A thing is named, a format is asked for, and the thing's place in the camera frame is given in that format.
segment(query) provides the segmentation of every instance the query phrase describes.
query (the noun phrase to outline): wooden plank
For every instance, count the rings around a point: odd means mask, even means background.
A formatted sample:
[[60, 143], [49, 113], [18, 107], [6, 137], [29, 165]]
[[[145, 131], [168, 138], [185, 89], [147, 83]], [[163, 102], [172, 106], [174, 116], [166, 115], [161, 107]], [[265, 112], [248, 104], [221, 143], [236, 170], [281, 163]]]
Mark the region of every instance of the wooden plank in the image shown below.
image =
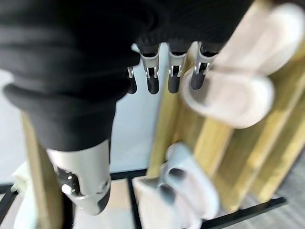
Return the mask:
[[215, 176], [223, 206], [236, 211], [271, 153], [305, 87], [305, 66], [291, 62], [270, 76], [276, 89], [274, 106], [265, 119], [235, 130]]
[[22, 123], [40, 227], [61, 229], [64, 220], [63, 203], [53, 165], [45, 148], [38, 144], [34, 130], [25, 114], [22, 115]]
[[213, 177], [218, 169], [232, 133], [230, 126], [211, 118], [207, 118], [202, 126], [194, 156], [210, 177]]
[[[182, 75], [192, 66], [190, 57], [185, 61]], [[181, 99], [179, 94], [171, 94], [168, 91], [168, 74], [163, 89], [163, 96], [159, 108], [158, 123], [155, 132], [155, 139], [152, 146], [149, 167], [147, 169], [148, 178], [159, 176], [161, 165], [165, 161], [167, 148], [174, 143], [174, 133], [177, 128], [177, 120], [181, 109]]]
[[251, 192], [266, 202], [276, 192], [305, 144], [305, 94], [298, 102], [265, 161]]

